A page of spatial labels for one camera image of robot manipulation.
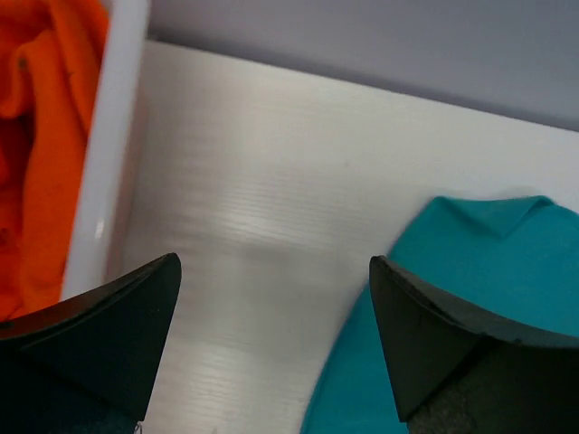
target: wood grain texture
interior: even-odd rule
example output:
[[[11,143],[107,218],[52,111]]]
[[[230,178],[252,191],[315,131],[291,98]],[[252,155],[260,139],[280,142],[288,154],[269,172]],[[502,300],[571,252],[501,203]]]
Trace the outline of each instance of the wood grain texture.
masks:
[[[576,133],[148,42],[124,251],[181,295],[147,434],[297,433],[371,256],[435,194],[579,210]]]

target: gray wall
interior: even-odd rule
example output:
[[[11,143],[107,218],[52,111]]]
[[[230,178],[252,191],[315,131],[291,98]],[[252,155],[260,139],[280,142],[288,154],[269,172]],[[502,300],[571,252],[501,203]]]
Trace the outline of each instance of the gray wall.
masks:
[[[153,0],[159,39],[579,130],[573,0]]]

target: white shelf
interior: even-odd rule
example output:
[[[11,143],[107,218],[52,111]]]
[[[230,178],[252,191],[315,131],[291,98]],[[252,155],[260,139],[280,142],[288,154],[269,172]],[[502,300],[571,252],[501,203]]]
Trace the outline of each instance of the white shelf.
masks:
[[[148,42],[125,246],[184,276],[147,434],[297,433],[339,327],[435,194],[579,210],[579,135]]]

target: orange fabric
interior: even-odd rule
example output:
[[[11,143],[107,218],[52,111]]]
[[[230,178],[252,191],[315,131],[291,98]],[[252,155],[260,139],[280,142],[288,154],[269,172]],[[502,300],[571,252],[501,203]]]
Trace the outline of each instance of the orange fabric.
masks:
[[[57,303],[108,17],[0,0],[0,321]]]

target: white bin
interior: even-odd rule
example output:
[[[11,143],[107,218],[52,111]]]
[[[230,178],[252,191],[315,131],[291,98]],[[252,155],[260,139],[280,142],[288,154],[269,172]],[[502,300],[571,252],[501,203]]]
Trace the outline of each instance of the white bin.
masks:
[[[112,0],[110,28],[62,299],[114,279],[131,205],[145,104],[138,92],[148,0]]]

